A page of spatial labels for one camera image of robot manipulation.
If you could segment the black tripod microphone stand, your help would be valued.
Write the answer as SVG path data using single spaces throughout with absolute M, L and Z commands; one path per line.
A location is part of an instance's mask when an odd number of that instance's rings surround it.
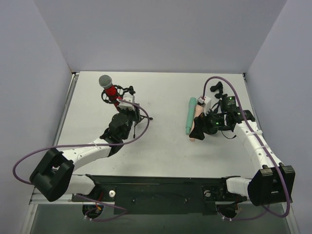
M 133 86 L 129 86 L 127 88 L 123 88 L 119 85 L 114 85 L 114 86 L 116 87 L 117 92 L 119 93 L 119 96 L 121 98 L 125 94 L 134 95 L 136 93 L 133 89 Z M 139 104 L 137 104 L 137 103 L 134 105 L 134 107 L 139 108 L 138 106 L 139 106 Z M 131 128 L 132 127 L 135 128 L 139 123 L 136 124 L 135 122 L 130 122 L 124 114 L 122 114 L 118 111 L 117 108 L 116 108 L 116 110 L 117 110 L 117 114 L 115 114 L 112 117 L 112 120 L 109 123 L 107 134 L 111 137 L 118 139 L 118 140 L 125 140 L 129 137 L 129 133 L 130 133 Z M 142 114 L 141 114 L 141 117 L 143 117 L 143 120 L 144 119 L 148 119 L 148 120 L 153 119 L 152 117 L 144 116 Z

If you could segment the red glitter microphone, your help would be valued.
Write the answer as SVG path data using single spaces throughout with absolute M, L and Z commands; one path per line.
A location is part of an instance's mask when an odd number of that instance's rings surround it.
M 118 99 L 121 99 L 116 87 L 112 83 L 112 78 L 108 75 L 99 77 L 99 85 L 103 88 L 101 98 L 107 104 L 113 104 L 116 108 L 119 105 Z

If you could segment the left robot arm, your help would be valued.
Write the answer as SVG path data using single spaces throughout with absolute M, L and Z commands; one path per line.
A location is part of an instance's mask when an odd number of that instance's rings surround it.
M 30 182 L 50 201 L 64 194 L 89 195 L 96 184 L 87 175 L 74 175 L 74 170 L 98 159 L 116 154 L 145 116 L 140 110 L 120 110 L 112 117 L 103 135 L 92 141 L 89 147 L 67 146 L 65 150 L 48 150 L 30 176 Z

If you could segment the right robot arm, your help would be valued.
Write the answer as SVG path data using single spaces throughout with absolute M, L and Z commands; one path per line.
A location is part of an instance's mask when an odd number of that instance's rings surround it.
M 194 126 L 189 136 L 203 140 L 206 135 L 227 130 L 232 131 L 246 149 L 253 163 L 255 175 L 251 179 L 226 178 L 226 191 L 247 197 L 255 206 L 280 202 L 291 203 L 295 179 L 294 168 L 284 165 L 273 153 L 249 110 L 195 115 Z

